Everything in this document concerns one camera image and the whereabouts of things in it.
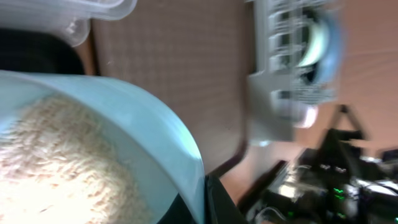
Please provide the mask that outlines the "light blue rice bowl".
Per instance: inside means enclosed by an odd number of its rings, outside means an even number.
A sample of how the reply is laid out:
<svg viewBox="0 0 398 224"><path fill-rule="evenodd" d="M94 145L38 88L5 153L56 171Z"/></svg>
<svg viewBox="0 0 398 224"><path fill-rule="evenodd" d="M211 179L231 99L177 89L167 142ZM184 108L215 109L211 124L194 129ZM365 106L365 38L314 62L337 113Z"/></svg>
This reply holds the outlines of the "light blue rice bowl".
<svg viewBox="0 0 398 224"><path fill-rule="evenodd" d="M152 222L181 197L197 223L205 222L205 172L198 146L181 119L133 84L109 77L1 72L1 129L29 103L65 95L94 111L119 160L132 171L152 210Z"/></svg>

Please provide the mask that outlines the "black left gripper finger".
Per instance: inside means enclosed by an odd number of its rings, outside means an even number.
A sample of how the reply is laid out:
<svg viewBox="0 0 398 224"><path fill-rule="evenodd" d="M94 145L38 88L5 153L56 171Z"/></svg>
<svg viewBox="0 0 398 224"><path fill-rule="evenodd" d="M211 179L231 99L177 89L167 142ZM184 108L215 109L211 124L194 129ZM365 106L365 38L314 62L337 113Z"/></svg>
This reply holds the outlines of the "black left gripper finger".
<svg viewBox="0 0 398 224"><path fill-rule="evenodd" d="M248 224L219 178L205 177L205 215L207 224Z"/></svg>

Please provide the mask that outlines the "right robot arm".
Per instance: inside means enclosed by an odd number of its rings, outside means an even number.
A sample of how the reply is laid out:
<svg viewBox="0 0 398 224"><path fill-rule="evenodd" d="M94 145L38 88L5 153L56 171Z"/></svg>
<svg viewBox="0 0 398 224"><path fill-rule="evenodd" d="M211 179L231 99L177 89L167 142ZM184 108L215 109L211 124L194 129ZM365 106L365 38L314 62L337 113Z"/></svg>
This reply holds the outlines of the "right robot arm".
<svg viewBox="0 0 398 224"><path fill-rule="evenodd" d="M397 149L366 157L354 111L339 105L317 149L270 177L238 207L249 223L397 223Z"/></svg>

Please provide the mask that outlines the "mint green bowl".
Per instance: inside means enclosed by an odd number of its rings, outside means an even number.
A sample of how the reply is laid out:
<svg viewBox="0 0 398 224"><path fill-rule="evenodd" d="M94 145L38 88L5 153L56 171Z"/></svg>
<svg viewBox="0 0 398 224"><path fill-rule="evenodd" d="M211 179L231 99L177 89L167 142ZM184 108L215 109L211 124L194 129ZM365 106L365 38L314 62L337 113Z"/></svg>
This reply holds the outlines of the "mint green bowl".
<svg viewBox="0 0 398 224"><path fill-rule="evenodd" d="M307 46L298 61L298 67L306 67L317 63L324 55L329 43L329 29L326 22L310 22Z"/></svg>

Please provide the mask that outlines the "blue plate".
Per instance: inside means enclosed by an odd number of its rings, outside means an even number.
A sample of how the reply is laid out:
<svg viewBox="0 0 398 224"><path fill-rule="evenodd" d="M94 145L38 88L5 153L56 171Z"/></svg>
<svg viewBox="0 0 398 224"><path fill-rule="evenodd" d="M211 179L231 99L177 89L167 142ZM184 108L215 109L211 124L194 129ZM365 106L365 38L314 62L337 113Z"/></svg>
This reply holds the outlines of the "blue plate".
<svg viewBox="0 0 398 224"><path fill-rule="evenodd" d="M314 83L328 83L338 73L343 60L344 38L339 20L330 12L323 12L320 18L329 31L329 41L325 54L318 61L315 69Z"/></svg>

